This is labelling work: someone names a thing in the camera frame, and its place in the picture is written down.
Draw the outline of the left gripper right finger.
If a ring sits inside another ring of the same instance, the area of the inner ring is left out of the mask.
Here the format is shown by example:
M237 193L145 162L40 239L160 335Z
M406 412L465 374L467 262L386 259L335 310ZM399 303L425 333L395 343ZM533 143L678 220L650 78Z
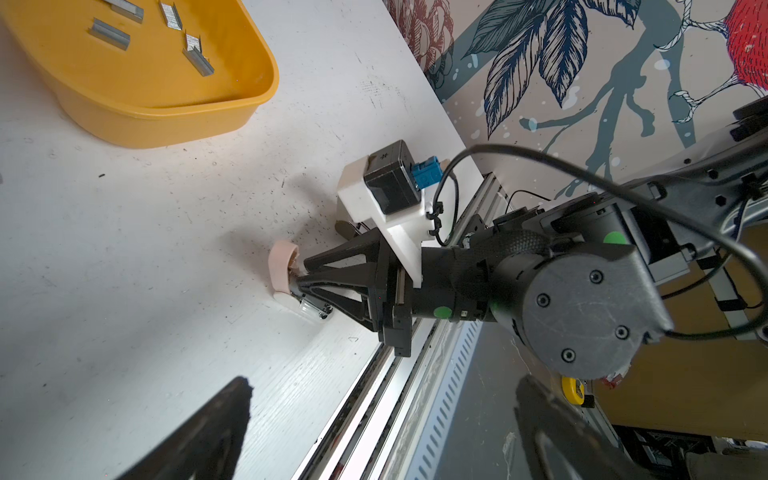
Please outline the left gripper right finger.
M531 375L516 387L515 417L533 479L646 479L613 446Z

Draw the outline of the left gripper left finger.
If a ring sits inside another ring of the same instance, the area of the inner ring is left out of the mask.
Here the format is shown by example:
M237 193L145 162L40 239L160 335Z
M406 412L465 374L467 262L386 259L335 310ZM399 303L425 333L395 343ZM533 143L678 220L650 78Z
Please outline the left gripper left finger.
M122 479L231 479L250 420L253 388L233 378Z

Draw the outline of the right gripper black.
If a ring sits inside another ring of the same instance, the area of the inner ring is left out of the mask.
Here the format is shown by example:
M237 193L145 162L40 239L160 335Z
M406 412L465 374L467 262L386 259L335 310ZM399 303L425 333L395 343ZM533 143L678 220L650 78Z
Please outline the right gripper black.
M333 266L358 255L362 263ZM296 280L303 294L378 332L397 357L412 355L413 280L378 228L306 258L304 266L307 274ZM365 282L375 282L377 290Z

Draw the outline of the yellow plastic tray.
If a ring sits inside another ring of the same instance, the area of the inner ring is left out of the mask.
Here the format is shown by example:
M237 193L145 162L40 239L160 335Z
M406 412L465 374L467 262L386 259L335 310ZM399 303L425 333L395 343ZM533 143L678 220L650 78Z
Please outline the yellow plastic tray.
M183 30L159 3L175 4ZM4 1L1 20L66 114L127 148L155 148L242 127L277 91L275 58L241 1L138 1L142 24L105 1ZM131 37L126 51L89 34L97 18ZM215 72L185 57L198 37Z

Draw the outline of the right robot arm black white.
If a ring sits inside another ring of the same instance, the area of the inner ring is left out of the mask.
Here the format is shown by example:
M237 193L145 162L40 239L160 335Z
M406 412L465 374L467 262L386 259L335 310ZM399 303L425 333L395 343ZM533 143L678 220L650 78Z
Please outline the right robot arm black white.
M415 318L495 321L551 370L584 380L629 366L639 347L680 339L659 287L718 247L757 286L767 268L739 241L767 216L767 103L734 114L720 148L688 149L669 170L618 185L550 155L480 144L474 153L528 158L592 183L596 191L551 210L522 208L421 251L411 277L395 244L372 229L329 251L273 270L290 294L339 312L411 353Z

